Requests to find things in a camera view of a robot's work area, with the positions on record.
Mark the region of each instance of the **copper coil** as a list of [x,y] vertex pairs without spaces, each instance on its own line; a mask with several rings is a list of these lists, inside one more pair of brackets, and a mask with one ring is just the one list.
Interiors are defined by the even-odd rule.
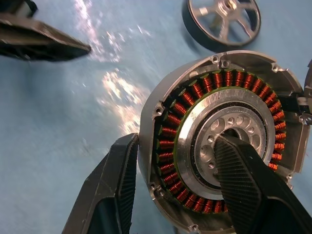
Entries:
[[214,89],[212,79],[209,76],[203,78],[203,86],[207,93]]
[[162,150],[170,149],[174,147],[175,142],[173,140],[160,140],[159,145]]
[[166,184],[172,184],[177,179],[177,172],[174,172],[164,178]]
[[278,122],[275,124],[275,131],[282,130],[286,128],[286,122]]
[[281,102],[279,100],[277,100],[276,102],[273,103],[273,105],[269,108],[269,110],[273,114],[276,111],[278,111],[281,107],[282,107]]
[[282,160],[282,155],[279,152],[273,152],[272,159],[274,160]]
[[220,213],[222,211],[222,201],[216,201],[214,205],[214,213]]
[[208,199],[204,206],[203,213],[210,213],[213,210],[213,207],[214,207],[214,201]]
[[175,165],[173,163],[166,164],[160,167],[160,170],[163,174],[167,174],[171,172],[175,168]]
[[192,97],[192,95],[189,93],[189,92],[187,92],[187,91],[185,91],[183,94],[182,94],[182,100],[186,103],[186,104],[188,104],[189,106],[193,106],[194,105],[194,99],[193,99],[193,97]]
[[275,99],[277,98],[276,93],[272,92],[266,99],[265,99],[265,103],[269,106],[272,102],[275,101]]
[[281,142],[275,142],[274,149],[275,150],[283,150],[285,148],[285,144]]
[[286,139],[286,133],[276,133],[275,140],[284,140]]
[[220,73],[214,73],[214,85],[216,89],[222,87],[222,75]]
[[256,79],[255,82],[253,83],[252,91],[255,94],[257,94],[262,85],[263,85],[262,80]]
[[225,86],[232,86],[233,83],[233,75],[231,71],[225,72]]
[[274,122],[285,117],[284,111],[279,111],[275,115],[273,115]]
[[161,127],[161,133],[165,136],[174,137],[176,135],[176,129]]
[[171,108],[173,109],[174,112],[182,116],[185,115],[186,113],[186,108],[180,102],[174,102],[171,105]]
[[271,168],[273,171],[277,170],[277,164],[273,163],[273,162],[269,162],[268,165],[269,168]]
[[245,89],[249,89],[250,86],[251,86],[252,83],[253,83],[253,80],[254,80],[253,75],[252,75],[252,74],[247,74],[247,75],[246,75],[246,78],[245,78],[245,82],[244,82],[243,87],[244,87]]
[[228,211],[228,206],[224,203],[224,205],[223,205],[223,210],[224,210],[224,212],[227,212]]
[[266,84],[262,89],[261,92],[259,94],[259,97],[261,97],[262,99],[264,99],[266,97],[266,95],[268,95],[270,91],[270,87]]
[[189,191],[187,189],[184,189],[182,192],[179,193],[179,195],[176,197],[180,202],[183,202],[189,194]]
[[201,98],[204,95],[198,83],[195,83],[192,85],[192,91],[193,91],[193,94],[197,97],[197,99]]
[[194,206],[194,211],[200,212],[203,208],[205,199],[199,198]]
[[181,180],[178,183],[175,183],[172,187],[169,188],[169,191],[172,194],[176,194],[177,192],[179,192],[179,190],[182,188],[182,182]]
[[237,71],[236,73],[236,80],[235,80],[235,86],[240,87],[242,85],[242,82],[244,80],[244,73],[241,71]]
[[160,162],[168,162],[174,159],[174,153],[168,152],[168,153],[161,153],[158,155],[158,159]]
[[170,123],[171,125],[174,125],[174,126],[178,126],[181,123],[181,120],[171,113],[168,114],[168,117],[166,120],[168,123]]
[[185,202],[185,206],[187,208],[191,208],[193,205],[194,205],[194,202],[196,201],[196,195],[192,194],[188,199],[187,201]]

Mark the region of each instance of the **metal wheel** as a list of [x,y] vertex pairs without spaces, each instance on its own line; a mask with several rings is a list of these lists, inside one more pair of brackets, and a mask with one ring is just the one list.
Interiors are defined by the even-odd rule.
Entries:
[[182,10],[184,24],[191,36],[213,51],[246,45],[259,33],[261,17],[254,0],[185,0]]

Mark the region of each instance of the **copper winding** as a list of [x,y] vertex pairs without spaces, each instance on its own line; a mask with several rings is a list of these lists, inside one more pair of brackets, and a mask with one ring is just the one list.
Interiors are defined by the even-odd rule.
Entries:
[[252,75],[252,74],[247,74],[247,75],[246,75],[246,78],[245,78],[245,82],[244,82],[243,87],[244,87],[245,89],[249,89],[250,86],[251,86],[252,83],[253,83],[253,80],[254,80],[253,75]]
[[273,115],[274,122],[285,117],[284,111],[279,111],[275,115]]
[[160,140],[159,141],[160,148],[163,149],[170,149],[173,148],[175,142],[173,140]]
[[225,72],[225,86],[232,86],[232,82],[233,82],[233,75],[232,75],[232,71],[226,71]]
[[204,213],[210,213],[213,210],[213,207],[214,207],[214,201],[208,199],[205,206],[204,206],[203,212]]
[[194,95],[198,98],[201,98],[204,94],[203,91],[201,90],[201,87],[198,83],[195,83],[192,85],[192,91]]
[[244,80],[244,73],[241,71],[237,71],[236,73],[236,80],[235,80],[235,86],[240,87],[242,85],[242,82]]
[[220,73],[214,73],[214,85],[216,89],[222,87],[222,75]]
[[269,162],[269,168],[271,168],[273,171],[277,170],[277,164],[273,163],[273,162]]
[[174,126],[178,126],[181,123],[181,120],[171,113],[168,114],[167,121]]
[[175,168],[175,165],[173,163],[166,164],[160,167],[160,170],[163,174],[167,174],[170,171],[172,171]]
[[172,184],[177,179],[177,172],[174,172],[164,178],[166,184]]
[[278,131],[278,130],[282,130],[286,128],[286,122],[278,122],[275,124],[275,130]]
[[200,212],[203,208],[205,199],[199,198],[194,206],[194,211]]
[[282,160],[282,155],[279,153],[279,152],[273,152],[273,154],[272,154],[272,159],[274,159],[274,160]]
[[284,140],[286,139],[286,133],[276,133],[275,140]]
[[209,76],[203,78],[203,86],[207,93],[214,89],[212,79]]
[[185,91],[183,94],[182,94],[182,100],[186,103],[186,104],[188,104],[189,106],[193,106],[194,105],[194,99],[193,99],[193,97],[192,97],[192,95],[189,93],[189,92],[187,92],[187,91]]
[[223,210],[224,210],[224,212],[227,212],[228,211],[228,206],[224,203],[224,205],[223,205]]
[[173,152],[169,152],[169,153],[161,153],[158,155],[159,161],[160,162],[168,162],[173,160],[174,158],[174,153]]
[[179,193],[179,195],[176,197],[180,202],[183,202],[189,194],[189,191],[187,189],[184,189],[182,192]]
[[169,191],[172,194],[176,194],[177,192],[179,192],[179,190],[182,188],[182,182],[179,181],[178,183],[174,184],[172,187],[169,188]]
[[187,208],[191,208],[193,205],[194,205],[194,202],[196,201],[196,195],[192,194],[188,199],[187,201],[185,202],[185,206]]
[[214,205],[214,213],[220,213],[222,210],[222,201],[216,201]]
[[271,113],[275,113],[276,111],[278,111],[280,108],[282,107],[282,104],[279,100],[277,100],[276,102],[274,102],[272,104],[272,106],[269,108],[269,110],[271,111]]
[[173,105],[172,105],[172,109],[177,113],[177,114],[180,114],[180,115],[185,115],[186,113],[186,109],[185,107],[180,103],[180,102],[175,102]]
[[283,150],[285,148],[285,144],[281,142],[275,142],[274,149],[275,150]]
[[272,102],[275,101],[276,98],[276,93],[272,92],[270,95],[268,95],[264,102],[269,106]]
[[270,87],[266,84],[262,89],[261,92],[259,94],[259,97],[262,98],[262,100],[268,95],[270,91]]
[[176,135],[176,129],[161,127],[161,133],[169,137],[174,137]]
[[257,94],[262,85],[263,85],[262,80],[256,79],[255,82],[253,83],[252,91],[255,94]]

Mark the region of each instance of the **electric motor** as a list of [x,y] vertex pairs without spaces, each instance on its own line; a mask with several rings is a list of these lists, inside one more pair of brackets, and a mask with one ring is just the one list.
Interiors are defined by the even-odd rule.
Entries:
[[176,69],[141,114],[138,161],[153,201],[179,229],[233,233],[215,140],[228,134],[250,143],[291,187],[310,130],[305,113],[309,105],[296,77],[266,55],[230,51]]

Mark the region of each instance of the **light blue surface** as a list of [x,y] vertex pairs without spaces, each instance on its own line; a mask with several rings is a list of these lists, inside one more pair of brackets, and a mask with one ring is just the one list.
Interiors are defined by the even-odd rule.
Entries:
[[[61,233],[81,185],[175,68],[208,51],[189,47],[181,0],[37,0],[36,18],[93,53],[65,63],[0,58],[0,232]],[[259,0],[262,28],[246,49],[275,57],[303,85],[312,58],[312,1]],[[294,192],[312,214],[312,142]],[[131,234],[172,233],[138,170]]]

